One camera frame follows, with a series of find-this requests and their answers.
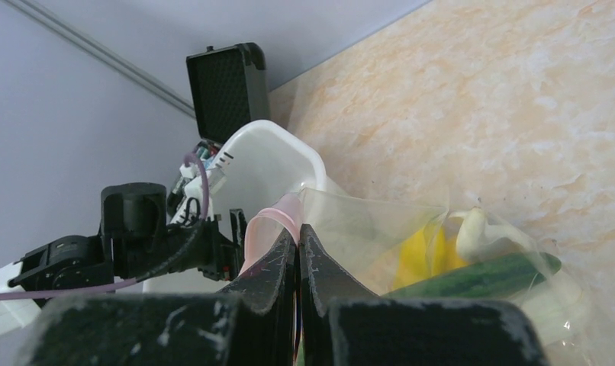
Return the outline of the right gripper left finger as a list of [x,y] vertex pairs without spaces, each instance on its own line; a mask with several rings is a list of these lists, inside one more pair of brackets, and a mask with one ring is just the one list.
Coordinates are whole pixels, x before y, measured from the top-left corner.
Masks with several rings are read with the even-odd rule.
[[295,244],[272,248],[215,293],[51,300],[17,365],[290,365]]

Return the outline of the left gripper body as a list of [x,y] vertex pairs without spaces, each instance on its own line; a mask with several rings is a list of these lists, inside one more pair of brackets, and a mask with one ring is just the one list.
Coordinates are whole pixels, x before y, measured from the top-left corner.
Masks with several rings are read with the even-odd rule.
[[196,269],[212,281],[233,280],[244,262],[246,218],[230,210],[231,235],[201,213],[191,225],[166,219],[167,192],[155,183],[128,183],[101,191],[100,239],[111,252],[114,274],[145,281]]

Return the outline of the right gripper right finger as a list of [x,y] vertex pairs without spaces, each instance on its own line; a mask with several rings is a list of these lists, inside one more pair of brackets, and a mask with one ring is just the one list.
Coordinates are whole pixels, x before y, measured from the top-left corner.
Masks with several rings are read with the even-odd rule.
[[547,365],[523,312],[498,300],[382,298],[301,228],[307,365]]

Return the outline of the clear zip top bag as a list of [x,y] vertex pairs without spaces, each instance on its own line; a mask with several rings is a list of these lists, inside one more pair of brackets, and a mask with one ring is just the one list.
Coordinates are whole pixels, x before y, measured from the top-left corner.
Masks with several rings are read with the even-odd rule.
[[593,365],[584,289],[529,236],[474,208],[364,200],[333,190],[260,189],[244,196],[245,267],[274,235],[311,225],[326,252],[371,291],[389,297],[499,299],[531,320],[554,365]]

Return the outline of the white plastic basket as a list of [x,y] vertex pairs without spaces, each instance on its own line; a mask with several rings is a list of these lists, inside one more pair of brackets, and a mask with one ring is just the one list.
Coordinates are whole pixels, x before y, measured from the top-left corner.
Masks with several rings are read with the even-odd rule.
[[228,239],[232,209],[250,220],[286,193],[336,187],[317,151],[269,120],[240,128],[213,158],[208,177],[208,213],[219,216],[218,228]]

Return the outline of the long dark green cucumber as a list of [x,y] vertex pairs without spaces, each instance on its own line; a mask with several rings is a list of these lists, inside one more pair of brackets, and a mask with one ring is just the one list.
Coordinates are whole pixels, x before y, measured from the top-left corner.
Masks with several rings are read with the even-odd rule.
[[512,253],[458,268],[397,290],[383,298],[503,298],[546,281],[524,253]]

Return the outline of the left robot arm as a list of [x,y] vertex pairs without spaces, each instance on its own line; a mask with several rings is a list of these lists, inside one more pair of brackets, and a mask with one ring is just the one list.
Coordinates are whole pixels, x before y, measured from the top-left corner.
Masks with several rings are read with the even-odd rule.
[[0,336],[32,323],[52,298],[109,293],[195,269],[213,281],[233,280],[243,266],[246,218],[229,212],[231,234],[204,198],[186,199],[167,220],[167,195],[155,183],[106,187],[94,236],[55,239],[0,268]]

